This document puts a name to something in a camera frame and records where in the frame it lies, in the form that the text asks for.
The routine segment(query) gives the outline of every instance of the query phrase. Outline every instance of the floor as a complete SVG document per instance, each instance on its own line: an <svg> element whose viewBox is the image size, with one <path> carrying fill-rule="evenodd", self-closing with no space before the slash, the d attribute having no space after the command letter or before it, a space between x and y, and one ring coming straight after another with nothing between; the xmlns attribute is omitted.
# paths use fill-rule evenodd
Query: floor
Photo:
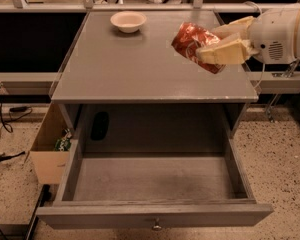
<svg viewBox="0 0 300 240"><path fill-rule="evenodd" d="M2 131L0 152L28 151L45 108L20 122L13 133ZM270 203L274 213L254 227L53 230L40 221L34 239L300 239L300 118L293 109L274 110L270 123L260 108L250 108L235 135L250 185L258 203ZM30 158L20 156L0 163L0 224L30 220L41 190Z"/></svg>

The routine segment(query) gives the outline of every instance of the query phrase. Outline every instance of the drawer knob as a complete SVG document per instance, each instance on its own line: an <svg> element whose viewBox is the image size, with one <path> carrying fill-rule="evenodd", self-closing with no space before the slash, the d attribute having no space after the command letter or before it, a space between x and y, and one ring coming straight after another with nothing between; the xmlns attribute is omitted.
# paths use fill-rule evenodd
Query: drawer knob
<svg viewBox="0 0 300 240"><path fill-rule="evenodd" d="M157 218L154 222L154 226L152 227L153 231L160 231L162 227L159 225L159 218Z"/></svg>

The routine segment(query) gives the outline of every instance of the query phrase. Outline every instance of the power outlet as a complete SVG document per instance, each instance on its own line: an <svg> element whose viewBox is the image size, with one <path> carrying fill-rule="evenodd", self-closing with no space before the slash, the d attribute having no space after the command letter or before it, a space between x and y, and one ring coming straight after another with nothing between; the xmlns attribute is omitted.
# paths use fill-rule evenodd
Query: power outlet
<svg viewBox="0 0 300 240"><path fill-rule="evenodd" d="M3 86L3 83L0 82L0 95L8 95L7 89Z"/></svg>

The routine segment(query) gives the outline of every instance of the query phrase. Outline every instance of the snack packet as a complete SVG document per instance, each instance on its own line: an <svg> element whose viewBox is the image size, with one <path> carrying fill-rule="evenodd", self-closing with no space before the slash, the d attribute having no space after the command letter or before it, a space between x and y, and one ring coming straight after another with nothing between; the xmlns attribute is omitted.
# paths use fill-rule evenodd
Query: snack packet
<svg viewBox="0 0 300 240"><path fill-rule="evenodd" d="M198 64L205 70L217 74L222 71L225 65L206 64L199 61L196 50L220 42L220 38L208 30L190 22L184 22L179 28L179 32L173 39L171 45L185 58Z"/></svg>

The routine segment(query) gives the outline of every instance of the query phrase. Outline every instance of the desk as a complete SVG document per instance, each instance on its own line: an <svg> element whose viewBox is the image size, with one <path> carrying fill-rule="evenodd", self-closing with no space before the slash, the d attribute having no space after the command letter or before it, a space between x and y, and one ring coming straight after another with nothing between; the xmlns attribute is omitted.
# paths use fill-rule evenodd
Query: desk
<svg viewBox="0 0 300 240"><path fill-rule="evenodd" d="M110 24L114 13L89 14L52 97L74 139L38 216L56 229L258 223L272 208L256 203L232 139L258 96L241 66L213 75L171 47L182 22L211 29L214 13L146 11L134 34ZM96 141L99 112L109 126Z"/></svg>

